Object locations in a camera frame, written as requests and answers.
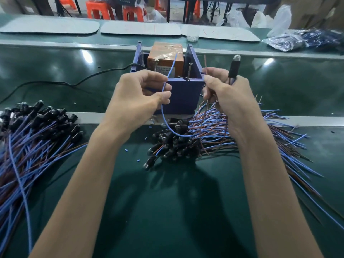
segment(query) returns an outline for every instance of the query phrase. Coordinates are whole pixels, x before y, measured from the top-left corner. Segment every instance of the label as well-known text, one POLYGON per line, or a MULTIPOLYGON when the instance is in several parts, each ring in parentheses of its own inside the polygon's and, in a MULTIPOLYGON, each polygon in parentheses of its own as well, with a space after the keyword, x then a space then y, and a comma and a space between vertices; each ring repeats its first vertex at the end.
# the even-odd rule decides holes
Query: label
MULTIPOLYGON (((157 72, 164 74, 165 76, 167 76, 170 72, 171 67, 167 67, 167 66, 158 66, 157 67, 157 72)), ((173 67, 173 70, 170 74, 170 78, 175 78, 175 67, 173 67)))

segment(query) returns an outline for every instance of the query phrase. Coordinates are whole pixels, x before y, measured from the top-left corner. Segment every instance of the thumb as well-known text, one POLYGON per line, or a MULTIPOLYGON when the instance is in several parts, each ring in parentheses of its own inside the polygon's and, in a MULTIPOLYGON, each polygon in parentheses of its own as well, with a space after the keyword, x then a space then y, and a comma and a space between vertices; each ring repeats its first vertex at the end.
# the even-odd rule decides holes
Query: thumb
POLYGON ((204 75, 204 81, 205 81, 205 84, 207 85, 207 87, 209 87, 210 89, 212 89, 215 92, 218 91, 219 88, 221 88, 223 86, 228 86, 227 84, 220 81, 218 78, 214 78, 210 75, 204 75))
POLYGON ((169 104, 170 103, 170 91, 161 91, 156 92, 152 96, 150 96, 151 99, 156 103, 157 107, 159 107, 161 104, 169 104))

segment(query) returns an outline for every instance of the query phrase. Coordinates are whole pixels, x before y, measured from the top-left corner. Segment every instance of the metal rod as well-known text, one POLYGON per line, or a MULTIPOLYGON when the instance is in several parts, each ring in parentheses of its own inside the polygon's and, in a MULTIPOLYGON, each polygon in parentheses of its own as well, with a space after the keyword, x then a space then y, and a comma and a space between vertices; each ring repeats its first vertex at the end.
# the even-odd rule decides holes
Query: metal rod
POLYGON ((189 63, 189 70, 187 72, 187 81, 190 80, 191 66, 192 66, 192 63, 189 63))
POLYGON ((157 71, 157 64, 159 63, 159 60, 155 59, 154 61, 155 61, 154 71, 157 71))

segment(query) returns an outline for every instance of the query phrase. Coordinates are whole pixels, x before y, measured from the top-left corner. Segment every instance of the orange stool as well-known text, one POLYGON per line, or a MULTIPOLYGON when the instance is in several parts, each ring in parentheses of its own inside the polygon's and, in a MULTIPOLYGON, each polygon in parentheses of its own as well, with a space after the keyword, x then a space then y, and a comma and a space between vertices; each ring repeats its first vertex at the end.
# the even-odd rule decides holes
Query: orange stool
POLYGON ((69 5, 70 7, 72 7, 74 10, 76 10, 76 7, 75 7, 75 3, 73 0, 60 0, 60 3, 62 5, 69 5))
POLYGON ((157 11, 165 11, 164 8, 160 7, 159 0, 155 0, 154 9, 157 10, 157 11))
MULTIPOLYGON (((187 1, 187 10, 185 11, 185 17, 187 16, 187 11, 189 8, 189 1, 187 1)), ((200 0, 196 1, 194 15, 198 19, 200 17, 200 0)))
POLYGON ((124 21, 128 20, 128 15, 129 15, 129 21, 134 21, 135 20, 134 13, 136 13, 138 22, 143 22, 144 15, 147 15, 145 8, 123 6, 123 20, 124 21))
POLYGON ((114 13, 112 12, 111 6, 108 3, 97 3, 97 2, 86 2, 87 16, 88 18, 100 19, 101 15, 105 20, 114 20, 114 13))

